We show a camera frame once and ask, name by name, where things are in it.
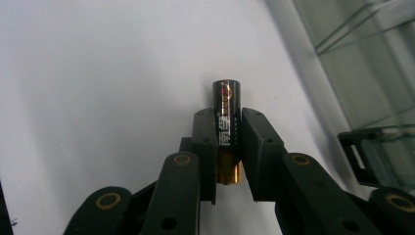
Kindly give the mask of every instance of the black plastic part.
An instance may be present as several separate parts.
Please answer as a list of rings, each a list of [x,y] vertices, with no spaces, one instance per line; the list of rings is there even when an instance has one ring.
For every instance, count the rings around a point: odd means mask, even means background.
[[[121,226],[130,203],[131,194],[126,189],[100,189],[78,209],[65,234],[123,234]]]
[[[287,154],[280,171],[300,209],[304,233],[382,234],[314,158]]]
[[[305,223],[301,213],[289,194],[288,188],[282,183],[282,178],[275,181],[276,197],[275,215],[284,235],[304,234]]]
[[[377,217],[382,218],[379,227],[386,234],[415,234],[415,198],[393,188],[374,190],[369,204]]]
[[[165,159],[142,235],[199,234],[200,168],[190,152]]]
[[[255,201],[276,201],[274,164],[287,153],[284,142],[261,112],[242,109],[242,162]]]
[[[13,235],[12,223],[4,200],[3,189],[0,182],[0,234]]]
[[[192,137],[183,137],[181,139],[179,152],[192,152]]]
[[[213,109],[195,113],[192,131],[192,153],[201,162],[201,200],[215,203],[217,139]]]
[[[351,132],[344,132],[338,135],[338,138],[342,144],[343,150],[346,153],[348,162],[350,163],[351,169],[356,176],[356,179],[362,185],[371,187],[380,187],[380,183],[375,176],[372,166],[369,164],[368,158],[364,153],[361,142],[365,139],[373,139],[382,135],[382,128],[367,128],[362,130],[355,130]],[[354,146],[359,154],[357,156],[352,146]],[[364,164],[361,167],[358,162],[358,158]]]
[[[132,196],[120,234],[139,234],[143,228],[156,184],[157,182],[154,182]]]

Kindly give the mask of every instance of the copper battery end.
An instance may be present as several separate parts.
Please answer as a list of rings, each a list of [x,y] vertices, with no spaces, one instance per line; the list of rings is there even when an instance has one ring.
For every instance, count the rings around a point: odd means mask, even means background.
[[[221,151],[217,153],[217,179],[216,182],[224,185],[237,184],[242,181],[242,165],[232,152]]]

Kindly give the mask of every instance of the screw hole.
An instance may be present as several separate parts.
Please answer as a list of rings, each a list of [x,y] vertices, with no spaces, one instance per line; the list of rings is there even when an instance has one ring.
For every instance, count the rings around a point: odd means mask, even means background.
[[[161,229],[165,231],[171,231],[177,226],[177,221],[175,218],[167,217],[161,221]]]
[[[293,156],[293,161],[294,163],[298,165],[309,165],[310,164],[310,160],[303,156]]]
[[[119,202],[121,202],[121,196],[118,193],[106,193],[97,199],[95,206],[106,211],[118,205]]]
[[[176,156],[173,160],[178,165],[187,165],[191,161],[190,157],[187,155]]]
[[[415,204],[405,197],[397,194],[389,194],[386,199],[391,206],[398,210],[403,212],[415,212]]]
[[[359,225],[350,219],[343,220],[342,227],[350,232],[358,232],[360,230]]]

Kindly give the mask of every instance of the brass screw hole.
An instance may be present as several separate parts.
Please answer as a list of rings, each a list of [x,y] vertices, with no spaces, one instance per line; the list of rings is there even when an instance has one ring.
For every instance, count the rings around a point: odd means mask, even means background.
[[[293,161],[297,165],[310,165],[310,160],[303,156],[293,156]]]
[[[173,160],[178,165],[187,165],[191,161],[190,157],[187,155],[176,156]]]
[[[394,208],[403,212],[415,212],[415,205],[409,199],[397,194],[389,194],[386,197],[387,202]]]
[[[102,211],[110,210],[121,202],[121,196],[118,193],[106,193],[99,197],[95,206]]]

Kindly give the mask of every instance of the aa battery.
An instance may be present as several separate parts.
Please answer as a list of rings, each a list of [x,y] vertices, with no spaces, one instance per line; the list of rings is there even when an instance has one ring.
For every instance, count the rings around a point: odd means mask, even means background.
[[[217,182],[235,184],[241,181],[239,155],[241,123],[241,84],[236,80],[213,83],[217,153]]]

